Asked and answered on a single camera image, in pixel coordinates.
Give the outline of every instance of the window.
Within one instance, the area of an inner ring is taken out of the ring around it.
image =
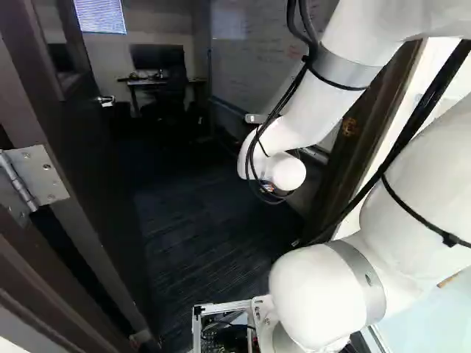
[[[121,0],[74,0],[82,32],[126,34]]]

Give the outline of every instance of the silver ring band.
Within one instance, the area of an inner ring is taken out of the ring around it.
[[[375,269],[356,248],[342,240],[325,244],[350,267],[363,291],[366,305],[366,325],[378,322],[386,313],[386,294]]]
[[[322,44],[311,64],[312,69],[327,81],[351,88],[366,88],[383,66],[367,66],[340,57]]]

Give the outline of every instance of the computer monitor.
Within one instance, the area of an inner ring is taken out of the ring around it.
[[[136,70],[159,70],[176,65],[185,66],[183,46],[132,44],[130,51]]]

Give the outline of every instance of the door handle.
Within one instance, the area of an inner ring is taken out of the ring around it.
[[[115,96],[98,96],[96,97],[98,103],[102,105],[103,108],[112,107],[115,105],[116,97]]]

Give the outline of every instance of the whiteboard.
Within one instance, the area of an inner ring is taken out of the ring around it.
[[[320,35],[337,2],[310,1]],[[307,54],[286,26],[286,0],[213,0],[211,36],[212,95],[251,113],[261,112]]]

